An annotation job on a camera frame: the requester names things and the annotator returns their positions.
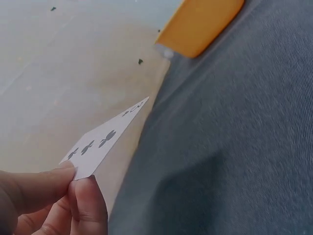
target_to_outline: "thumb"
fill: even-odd
[[[63,197],[75,175],[70,162],[42,173],[0,171],[0,225],[13,231],[18,216],[38,211]]]

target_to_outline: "yellow object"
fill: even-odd
[[[243,4],[244,0],[185,0],[156,43],[194,58],[234,19]]]

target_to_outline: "finger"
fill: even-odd
[[[72,182],[68,196],[73,216],[71,234],[107,235],[107,207],[95,177]]]
[[[57,201],[42,227],[33,235],[69,235],[72,215],[67,196]]]
[[[8,231],[14,231],[18,216],[33,213],[59,200],[67,192],[75,169],[65,163],[66,168],[49,172],[14,174],[0,172],[0,221]]]
[[[43,225],[51,207],[52,205],[35,213],[22,214],[19,217],[14,235],[31,235],[33,232],[37,231]]]

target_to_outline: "white playing card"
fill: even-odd
[[[76,167],[74,180],[92,175],[149,97],[84,134],[62,159]]]

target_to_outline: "tiled floor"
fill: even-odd
[[[110,212],[169,66],[152,45],[179,2],[0,1],[0,168],[51,169],[85,132],[150,95],[96,172]]]

